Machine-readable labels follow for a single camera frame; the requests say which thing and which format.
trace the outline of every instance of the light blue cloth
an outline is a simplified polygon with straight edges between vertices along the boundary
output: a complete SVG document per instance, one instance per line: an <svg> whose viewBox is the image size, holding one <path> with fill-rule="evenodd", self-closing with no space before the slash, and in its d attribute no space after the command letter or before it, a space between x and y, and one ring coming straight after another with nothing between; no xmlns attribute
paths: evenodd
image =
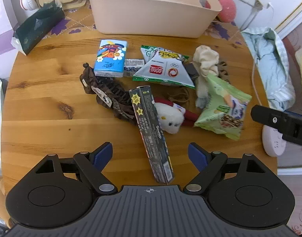
<svg viewBox="0 0 302 237"><path fill-rule="evenodd" d="M290 108L295 103L295 90L280 37L267 27L248 28L241 33L256 62L270 107L280 111Z"/></svg>

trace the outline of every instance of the small white box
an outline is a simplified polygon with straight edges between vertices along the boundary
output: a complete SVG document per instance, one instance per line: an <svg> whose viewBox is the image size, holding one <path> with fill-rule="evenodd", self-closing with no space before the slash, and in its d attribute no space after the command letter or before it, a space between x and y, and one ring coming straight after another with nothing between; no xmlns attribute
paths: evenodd
<svg viewBox="0 0 302 237"><path fill-rule="evenodd" d="M133 77L133 75L144 66L144 60L138 59L125 59L123 67L124 77Z"/></svg>

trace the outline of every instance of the yellow star sticker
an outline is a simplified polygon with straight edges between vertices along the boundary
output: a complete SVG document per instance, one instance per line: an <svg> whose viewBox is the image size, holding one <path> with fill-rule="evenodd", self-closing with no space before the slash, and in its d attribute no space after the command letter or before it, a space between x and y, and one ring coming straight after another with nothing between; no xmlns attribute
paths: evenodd
<svg viewBox="0 0 302 237"><path fill-rule="evenodd" d="M140 103L140 96L138 96L137 94L134 94L131 99L132 103L134 103L135 105L138 105Z"/></svg>
<svg viewBox="0 0 302 237"><path fill-rule="evenodd" d="M140 109L140 108L138 107L137 113L138 113L139 116L143 115L143 109Z"/></svg>

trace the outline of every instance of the blue tissue pack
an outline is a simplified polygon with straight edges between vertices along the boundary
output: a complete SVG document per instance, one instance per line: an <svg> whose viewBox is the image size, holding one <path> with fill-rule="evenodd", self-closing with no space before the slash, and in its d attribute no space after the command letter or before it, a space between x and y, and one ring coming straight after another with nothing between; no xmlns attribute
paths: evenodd
<svg viewBox="0 0 302 237"><path fill-rule="evenodd" d="M127 42L103 39L94 66L96 76L123 77Z"/></svg>

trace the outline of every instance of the white flower illustration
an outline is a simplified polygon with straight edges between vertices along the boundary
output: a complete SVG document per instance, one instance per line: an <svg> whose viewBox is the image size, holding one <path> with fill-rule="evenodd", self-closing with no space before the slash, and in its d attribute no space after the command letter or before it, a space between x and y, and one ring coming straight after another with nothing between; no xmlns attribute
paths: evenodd
<svg viewBox="0 0 302 237"><path fill-rule="evenodd" d="M122 57L124 56L125 54L122 53L121 51L118 51L115 53L115 57L113 58L114 61L116 60L122 60Z"/></svg>
<svg viewBox="0 0 302 237"><path fill-rule="evenodd" d="M102 62L102 60L103 60L104 58L102 57L102 56L99 56L99 57L97 57L97 62Z"/></svg>

